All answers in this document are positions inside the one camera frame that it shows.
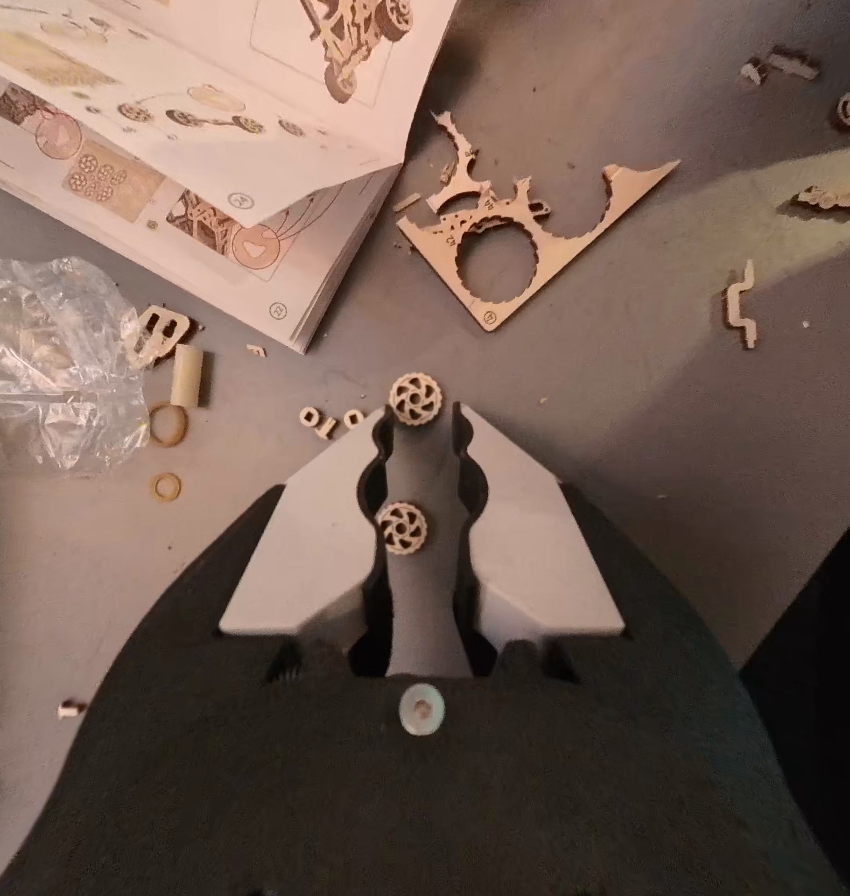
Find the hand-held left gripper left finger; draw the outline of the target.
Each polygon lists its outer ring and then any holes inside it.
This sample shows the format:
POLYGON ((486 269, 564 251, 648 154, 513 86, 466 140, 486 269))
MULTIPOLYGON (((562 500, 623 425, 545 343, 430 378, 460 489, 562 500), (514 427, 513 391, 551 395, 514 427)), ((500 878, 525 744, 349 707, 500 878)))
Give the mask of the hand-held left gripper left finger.
POLYGON ((284 484, 218 623, 233 636, 323 641, 358 676, 384 676, 393 647, 385 538, 395 414, 365 417, 284 484))

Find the wooden parts sheet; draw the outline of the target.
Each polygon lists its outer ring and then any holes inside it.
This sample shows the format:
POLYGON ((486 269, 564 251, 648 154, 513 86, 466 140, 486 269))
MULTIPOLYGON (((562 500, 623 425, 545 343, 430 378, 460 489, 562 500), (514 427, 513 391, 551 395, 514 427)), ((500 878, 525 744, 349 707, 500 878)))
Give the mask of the wooden parts sheet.
POLYGON ((551 208, 546 203, 531 199, 530 177, 516 179, 513 183, 514 195, 500 198, 491 182, 477 181, 471 175, 478 150, 456 126, 452 113, 446 110, 432 117, 449 136, 456 151, 456 162, 449 179, 439 192, 427 198, 427 204, 438 216, 438 221, 424 227, 404 216, 398 220, 397 226, 486 332, 498 330, 681 163, 681 160, 669 161, 650 170, 607 165, 601 172, 607 202, 598 223, 583 235, 564 238, 542 226, 541 222, 551 214, 551 208), (534 254, 534 272, 520 295, 503 303, 489 302, 475 296, 465 285, 459 254, 464 238, 481 236, 486 230, 504 226, 515 226, 528 238, 534 254))

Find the zigzag wooden piece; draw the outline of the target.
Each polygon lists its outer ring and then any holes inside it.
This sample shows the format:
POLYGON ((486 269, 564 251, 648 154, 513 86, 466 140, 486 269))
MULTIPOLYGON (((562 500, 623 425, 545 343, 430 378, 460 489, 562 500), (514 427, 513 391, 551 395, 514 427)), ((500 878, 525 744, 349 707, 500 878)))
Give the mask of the zigzag wooden piece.
POLYGON ((754 350, 758 341, 756 320, 748 317, 743 309, 743 296, 755 285, 755 263, 752 259, 745 261, 742 273, 723 293, 724 322, 728 328, 739 333, 745 350, 754 350))

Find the clear plastic bag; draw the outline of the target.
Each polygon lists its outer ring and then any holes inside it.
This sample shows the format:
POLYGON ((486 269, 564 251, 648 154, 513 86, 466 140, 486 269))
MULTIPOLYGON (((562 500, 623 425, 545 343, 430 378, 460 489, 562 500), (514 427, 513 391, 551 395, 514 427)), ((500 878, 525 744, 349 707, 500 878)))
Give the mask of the clear plastic bag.
POLYGON ((78 257, 0 259, 0 444, 18 472, 92 475, 149 442, 138 316, 78 257))

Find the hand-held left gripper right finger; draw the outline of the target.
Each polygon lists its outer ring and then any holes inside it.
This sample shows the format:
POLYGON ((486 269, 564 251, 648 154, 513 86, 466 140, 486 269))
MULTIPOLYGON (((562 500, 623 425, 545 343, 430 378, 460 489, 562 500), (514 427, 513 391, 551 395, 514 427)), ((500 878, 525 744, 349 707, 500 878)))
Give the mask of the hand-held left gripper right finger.
POLYGON ((452 410, 461 531, 453 618, 474 676, 511 644, 538 663, 569 637, 617 637, 625 621, 563 483, 469 405, 452 410))

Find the slotted oval wooden plate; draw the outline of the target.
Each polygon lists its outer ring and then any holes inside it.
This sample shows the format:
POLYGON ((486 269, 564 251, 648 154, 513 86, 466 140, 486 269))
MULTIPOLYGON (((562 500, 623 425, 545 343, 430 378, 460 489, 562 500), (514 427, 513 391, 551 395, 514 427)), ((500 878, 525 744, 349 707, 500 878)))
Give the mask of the slotted oval wooden plate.
POLYGON ((135 310, 124 313, 119 333, 130 369, 139 372, 170 355, 191 326, 188 316, 157 305, 150 305, 141 314, 135 310))

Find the pale wax stick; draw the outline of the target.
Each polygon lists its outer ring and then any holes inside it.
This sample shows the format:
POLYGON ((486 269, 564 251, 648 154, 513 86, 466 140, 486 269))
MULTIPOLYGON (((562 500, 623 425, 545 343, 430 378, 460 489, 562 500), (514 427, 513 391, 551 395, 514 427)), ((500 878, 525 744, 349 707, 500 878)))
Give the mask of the pale wax stick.
POLYGON ((204 352, 190 345, 176 345, 169 403, 183 409, 200 405, 204 352))

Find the wooden gear wheel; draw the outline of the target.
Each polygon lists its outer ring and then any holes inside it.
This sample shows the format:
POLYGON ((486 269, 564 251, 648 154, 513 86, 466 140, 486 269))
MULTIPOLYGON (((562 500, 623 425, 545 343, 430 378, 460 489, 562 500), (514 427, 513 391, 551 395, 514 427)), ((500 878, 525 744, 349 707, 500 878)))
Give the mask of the wooden gear wheel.
POLYGON ((443 393, 430 375, 408 373, 393 383, 388 401, 400 423, 420 427, 437 418, 443 406, 443 393))
POLYGON ((428 522, 425 514, 415 504, 386 504, 376 514, 375 521, 390 554, 415 554, 427 542, 428 522))

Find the instruction booklet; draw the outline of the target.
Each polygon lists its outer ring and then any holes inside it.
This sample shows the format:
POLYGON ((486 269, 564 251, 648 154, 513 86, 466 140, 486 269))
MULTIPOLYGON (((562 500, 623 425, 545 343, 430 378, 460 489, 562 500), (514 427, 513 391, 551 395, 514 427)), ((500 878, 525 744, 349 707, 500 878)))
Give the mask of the instruction booklet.
POLYGON ((0 1, 0 188, 305 354, 453 1, 0 1))

